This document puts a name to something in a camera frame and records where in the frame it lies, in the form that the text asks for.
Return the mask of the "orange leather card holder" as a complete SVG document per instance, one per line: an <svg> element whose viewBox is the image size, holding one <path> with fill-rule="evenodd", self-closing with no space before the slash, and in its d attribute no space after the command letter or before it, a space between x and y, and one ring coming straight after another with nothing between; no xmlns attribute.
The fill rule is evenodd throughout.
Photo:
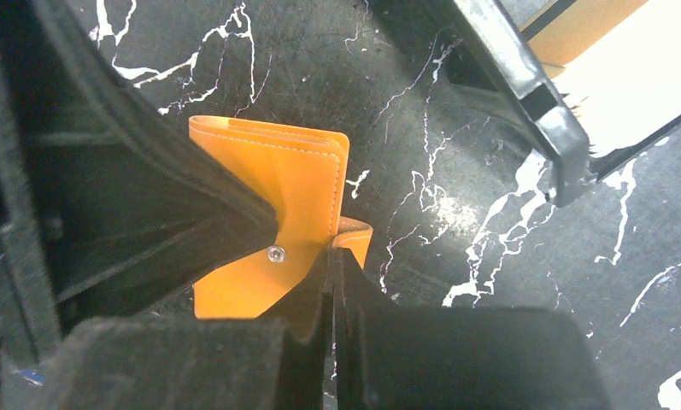
<svg viewBox="0 0 681 410"><path fill-rule="evenodd" d="M222 266L193 285L199 319L253 319L308 274L332 246L365 264L373 228L341 215L349 139L341 132L194 115L190 138L267 200L279 232L264 250Z"/></svg>

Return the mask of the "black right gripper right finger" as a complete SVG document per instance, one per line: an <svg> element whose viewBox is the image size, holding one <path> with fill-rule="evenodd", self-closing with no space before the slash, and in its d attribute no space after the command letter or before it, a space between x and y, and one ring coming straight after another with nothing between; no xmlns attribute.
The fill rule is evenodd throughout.
<svg viewBox="0 0 681 410"><path fill-rule="evenodd" d="M538 307L400 306L334 253L342 409L609 409L583 333Z"/></svg>

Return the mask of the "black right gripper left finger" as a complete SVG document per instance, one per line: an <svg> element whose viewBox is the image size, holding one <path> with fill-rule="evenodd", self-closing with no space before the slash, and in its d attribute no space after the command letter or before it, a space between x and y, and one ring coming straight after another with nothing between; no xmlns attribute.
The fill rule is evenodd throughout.
<svg viewBox="0 0 681 410"><path fill-rule="evenodd" d="M332 252L258 319L100 318L35 369L5 370L4 409L320 409Z"/></svg>

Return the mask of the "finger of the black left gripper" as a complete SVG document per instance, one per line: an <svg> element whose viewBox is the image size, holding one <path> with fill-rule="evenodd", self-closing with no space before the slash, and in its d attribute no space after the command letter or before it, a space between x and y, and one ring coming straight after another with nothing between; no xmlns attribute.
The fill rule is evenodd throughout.
<svg viewBox="0 0 681 410"><path fill-rule="evenodd" d="M274 209L178 134L62 1L0 1L0 343L50 358L266 248Z"/></svg>

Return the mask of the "black card box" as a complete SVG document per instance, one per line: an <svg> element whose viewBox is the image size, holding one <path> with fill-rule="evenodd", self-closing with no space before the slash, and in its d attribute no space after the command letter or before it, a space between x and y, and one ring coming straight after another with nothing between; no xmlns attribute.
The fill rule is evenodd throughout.
<svg viewBox="0 0 681 410"><path fill-rule="evenodd" d="M479 110L505 120L552 164L547 197L564 207L594 183L681 126L681 114L631 147L602 158L528 44L529 39L575 1L547 1L517 24L499 1L429 1L434 21L457 33L461 61L449 79Z"/></svg>

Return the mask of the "stack of cards in box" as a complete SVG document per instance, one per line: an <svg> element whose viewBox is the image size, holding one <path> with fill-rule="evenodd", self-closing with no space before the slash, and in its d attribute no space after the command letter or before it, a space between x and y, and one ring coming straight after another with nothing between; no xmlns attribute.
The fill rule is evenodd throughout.
<svg viewBox="0 0 681 410"><path fill-rule="evenodd" d="M575 1L528 44L594 158L681 114L681 0Z"/></svg>

